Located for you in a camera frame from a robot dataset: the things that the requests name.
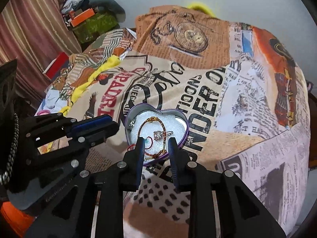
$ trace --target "bracelet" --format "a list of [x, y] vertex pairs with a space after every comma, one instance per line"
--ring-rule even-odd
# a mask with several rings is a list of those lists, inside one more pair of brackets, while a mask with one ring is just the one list
[[163, 149], [160, 150], [160, 152], [158, 152], [157, 154], [153, 154], [153, 155], [145, 152], [146, 155], [150, 156], [150, 158], [146, 158], [146, 159], [157, 159], [157, 158], [159, 157], [159, 155], [165, 154], [165, 153], [167, 152], [167, 151], [165, 150], [165, 144], [166, 144], [166, 129], [165, 129], [165, 126], [164, 126], [163, 122], [162, 122], [159, 118], [157, 118], [156, 116], [152, 116], [152, 117], [150, 117], [150, 118], [147, 118], [147, 119], [145, 120], [145, 122], [141, 124], [140, 129], [139, 129], [139, 131], [138, 131], [138, 133], [137, 133], [137, 137], [138, 137], [138, 138], [140, 137], [141, 129], [143, 128], [143, 126], [144, 126], [147, 122], [154, 122], [154, 121], [158, 121], [158, 122], [161, 124], [162, 128], [163, 128]]
[[[148, 138], [151, 139], [151, 146], [149, 146], [148, 148], [145, 148], [145, 149], [150, 149], [153, 146], [153, 139], [150, 136], [148, 136], [145, 140], [147, 140]], [[132, 148], [135, 145], [136, 144], [131, 144], [130, 146], [127, 147], [126, 151], [128, 152], [130, 150], [130, 148]]]

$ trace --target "diamond ring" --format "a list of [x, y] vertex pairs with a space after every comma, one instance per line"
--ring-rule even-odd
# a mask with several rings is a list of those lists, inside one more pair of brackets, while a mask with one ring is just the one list
[[129, 123], [129, 127], [132, 129], [134, 127], [135, 124], [135, 118], [132, 119], [132, 121]]
[[[154, 140], [159, 141], [162, 140], [164, 138], [164, 132], [163, 131], [155, 131], [154, 133]], [[166, 132], [166, 136], [170, 136], [173, 135], [174, 132], [172, 131], [168, 131]]]

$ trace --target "white foam insert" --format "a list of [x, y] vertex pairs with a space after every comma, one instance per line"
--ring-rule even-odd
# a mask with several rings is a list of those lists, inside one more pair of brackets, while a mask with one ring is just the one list
[[[172, 135], [167, 136], [166, 137], [166, 144], [165, 144], [165, 150], [168, 152], [168, 139], [171, 137], [174, 137], [176, 139], [177, 144], [182, 140], [186, 128], [183, 124], [180, 123], [180, 121], [178, 121], [176, 119], [176, 117], [172, 114], [159, 114], [153, 111], [145, 111], [142, 112], [140, 114], [138, 114], [135, 118], [135, 123], [134, 126], [131, 130], [130, 133], [130, 140], [132, 142], [132, 144], [136, 144], [137, 142], [137, 133], [140, 129], [140, 126], [143, 122], [145, 122], [145, 120], [149, 117], [152, 116], [156, 116], [158, 117], [164, 124], [165, 129], [167, 132], [172, 131], [174, 132]], [[149, 154], [157, 154], [159, 151], [161, 151], [163, 149], [163, 139], [156, 141], [154, 140], [154, 132], [155, 131], [163, 131], [163, 128], [161, 126], [161, 124], [157, 121], [154, 121], [152, 123], [147, 122], [143, 128], [141, 129], [140, 132], [140, 137], [143, 137], [144, 139], [146, 139], [148, 136], [150, 136], [153, 139], [153, 146], [150, 149], [146, 149], [145, 152], [149, 153]], [[148, 138], [145, 141], [145, 148], [150, 147], [151, 145], [151, 139]], [[146, 159], [147, 157], [149, 157], [148, 155], [144, 156], [144, 163], [149, 163], [151, 161], [153, 161], [153, 159]]]

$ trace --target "blanket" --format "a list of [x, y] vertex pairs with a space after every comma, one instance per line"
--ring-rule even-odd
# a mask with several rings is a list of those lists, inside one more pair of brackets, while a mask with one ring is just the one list
[[[310, 141], [307, 88], [292, 56], [266, 30], [176, 6], [151, 8], [136, 27], [134, 51], [67, 115], [108, 114], [120, 124], [91, 149], [86, 168], [102, 171], [123, 158], [134, 105], [175, 108], [189, 121], [182, 149], [191, 160], [234, 171], [288, 234], [305, 197]], [[177, 192], [171, 176], [169, 160], [143, 168], [139, 190], [125, 193], [125, 237], [188, 236], [190, 194]]]
[[[36, 114], [57, 113], [63, 107], [71, 107], [74, 90], [86, 83], [89, 76], [111, 55], [124, 55], [134, 41], [126, 28], [116, 29], [99, 36], [82, 54], [72, 54], [68, 67], [61, 69], [59, 77], [48, 87], [47, 95]], [[99, 75], [95, 81], [106, 82], [107, 75]]]

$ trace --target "yellow cloth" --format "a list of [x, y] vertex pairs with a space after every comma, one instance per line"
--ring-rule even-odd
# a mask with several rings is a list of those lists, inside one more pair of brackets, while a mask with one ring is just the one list
[[201, 3], [201, 2], [193, 2], [190, 5], [188, 5], [187, 7], [188, 9], [192, 9], [195, 11], [201, 11], [213, 18], [216, 18], [216, 15], [213, 13], [213, 11], [205, 4]]
[[[72, 97], [70, 98], [70, 101], [72, 102], [72, 104], [74, 104], [77, 101], [77, 99], [81, 97], [82, 93], [89, 87], [89, 85], [98, 77], [100, 73], [118, 66], [120, 62], [121, 61], [118, 56], [116, 55], [110, 56], [103, 65], [101, 65], [97, 70], [93, 72], [93, 74], [89, 76], [88, 81], [86, 83], [80, 85], [74, 90]], [[65, 106], [61, 109], [60, 112], [63, 113], [64, 116], [66, 116], [70, 108], [71, 108], [70, 106]]]

